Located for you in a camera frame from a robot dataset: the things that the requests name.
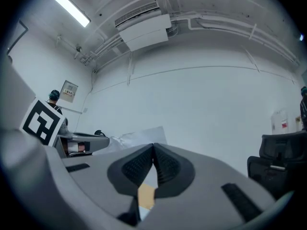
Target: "beige object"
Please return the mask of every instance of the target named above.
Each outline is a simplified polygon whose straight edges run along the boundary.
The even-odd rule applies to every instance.
[[[154,206],[154,190],[155,188],[147,184],[142,184],[138,190],[139,206],[151,209]]]

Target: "electrical box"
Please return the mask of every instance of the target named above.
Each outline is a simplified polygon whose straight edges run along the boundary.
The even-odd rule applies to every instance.
[[[73,99],[75,98],[77,89],[78,89],[77,85],[71,82],[65,81],[59,98],[72,103]]]

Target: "ceiling fixture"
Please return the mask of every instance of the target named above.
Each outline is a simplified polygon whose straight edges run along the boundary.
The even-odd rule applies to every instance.
[[[83,27],[86,27],[91,20],[84,15],[70,0],[55,0],[68,11]]]

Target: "sign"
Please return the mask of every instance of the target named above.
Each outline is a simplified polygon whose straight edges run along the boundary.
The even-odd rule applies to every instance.
[[[53,146],[65,117],[47,102],[35,98],[29,106],[20,129],[40,139],[43,145]]]

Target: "fluorescent light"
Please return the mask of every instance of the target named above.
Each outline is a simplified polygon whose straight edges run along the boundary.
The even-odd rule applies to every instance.
[[[55,0],[64,9],[68,11],[83,27],[86,27],[90,22],[88,19],[71,1],[69,0]]]

